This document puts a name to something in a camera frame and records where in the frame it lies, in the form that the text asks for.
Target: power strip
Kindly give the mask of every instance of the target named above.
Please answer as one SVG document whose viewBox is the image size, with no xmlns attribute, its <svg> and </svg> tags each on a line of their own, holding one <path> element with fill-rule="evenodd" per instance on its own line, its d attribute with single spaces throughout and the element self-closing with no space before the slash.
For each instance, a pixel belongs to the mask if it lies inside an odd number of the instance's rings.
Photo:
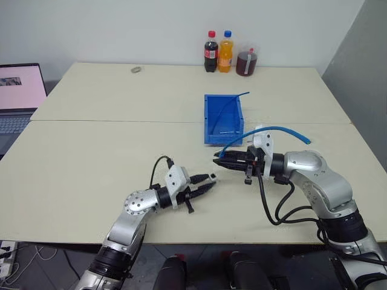
<svg viewBox="0 0 387 290">
<path fill-rule="evenodd" d="M 0 279 L 4 280 L 11 275 L 16 258 L 17 242 L 3 240 L 0 246 Z"/>
</svg>

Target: white table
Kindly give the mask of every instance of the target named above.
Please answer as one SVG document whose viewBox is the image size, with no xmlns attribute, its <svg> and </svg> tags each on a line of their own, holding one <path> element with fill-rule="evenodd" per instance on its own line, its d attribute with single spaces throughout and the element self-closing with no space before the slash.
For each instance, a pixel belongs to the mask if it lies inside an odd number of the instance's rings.
<svg viewBox="0 0 387 290">
<path fill-rule="evenodd" d="M 387 174 L 351 124 L 282 124 L 308 136 L 308 146 L 273 132 L 275 152 L 318 150 L 352 185 L 354 198 L 378 241 L 387 240 Z M 315 243 L 311 223 L 272 226 L 256 181 L 212 163 L 203 124 L 33 121 L 0 162 L 0 239 L 100 243 L 134 190 L 145 189 L 155 159 L 168 154 L 193 175 L 214 171 L 218 184 L 185 207 L 154 216 L 150 243 Z M 155 176 L 162 181 L 165 167 Z M 272 208 L 288 187 L 266 182 Z M 297 189 L 284 206 L 307 204 Z M 312 211 L 298 217 L 314 216 Z"/>
<path fill-rule="evenodd" d="M 246 123 L 350 123 L 314 68 L 257 68 L 251 77 L 202 66 L 75 63 L 32 120 L 202 123 L 204 94 L 240 94 Z"/>
</svg>

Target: bottle label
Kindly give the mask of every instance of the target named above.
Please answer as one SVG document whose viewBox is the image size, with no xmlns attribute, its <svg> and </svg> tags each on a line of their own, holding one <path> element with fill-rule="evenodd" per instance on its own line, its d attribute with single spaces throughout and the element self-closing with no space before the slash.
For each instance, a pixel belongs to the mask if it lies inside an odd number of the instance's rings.
<svg viewBox="0 0 387 290">
<path fill-rule="evenodd" d="M 204 56 L 208 59 L 216 59 L 218 57 L 218 50 L 204 50 Z"/>
<path fill-rule="evenodd" d="M 232 59 L 219 59 L 220 66 L 230 66 Z"/>
</svg>

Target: laptop screen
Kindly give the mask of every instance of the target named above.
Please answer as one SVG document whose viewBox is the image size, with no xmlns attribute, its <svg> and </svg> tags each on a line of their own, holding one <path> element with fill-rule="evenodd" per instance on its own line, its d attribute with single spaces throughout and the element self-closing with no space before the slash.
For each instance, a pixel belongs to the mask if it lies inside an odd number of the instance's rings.
<svg viewBox="0 0 387 290">
<path fill-rule="evenodd" d="M 0 110 L 37 108 L 45 98 L 38 64 L 0 66 Z"/>
</svg>

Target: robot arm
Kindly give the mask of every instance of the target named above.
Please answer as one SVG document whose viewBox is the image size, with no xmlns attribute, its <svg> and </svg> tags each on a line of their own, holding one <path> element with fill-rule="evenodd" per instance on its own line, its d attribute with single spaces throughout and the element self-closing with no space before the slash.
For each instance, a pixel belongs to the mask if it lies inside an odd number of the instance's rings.
<svg viewBox="0 0 387 290">
<path fill-rule="evenodd" d="M 182 203 L 186 203 L 189 213 L 192 213 L 194 210 L 189 200 L 212 188 L 215 178 L 214 174 L 190 177 L 184 167 L 171 165 L 165 177 L 165 187 L 156 184 L 150 189 L 131 193 L 75 290 L 121 289 L 140 251 L 146 222 L 151 215 L 171 205 L 175 209 Z"/>
<path fill-rule="evenodd" d="M 251 177 L 261 172 L 294 183 L 318 216 L 317 225 L 324 233 L 328 249 L 337 254 L 332 262 L 343 289 L 387 289 L 386 257 L 363 223 L 350 184 L 332 171 L 317 152 L 273 153 L 267 157 L 270 150 L 256 146 L 262 146 L 262 141 L 254 141 L 246 152 L 226 151 L 214 162 L 244 171 L 246 184 L 251 184 Z"/>
</svg>

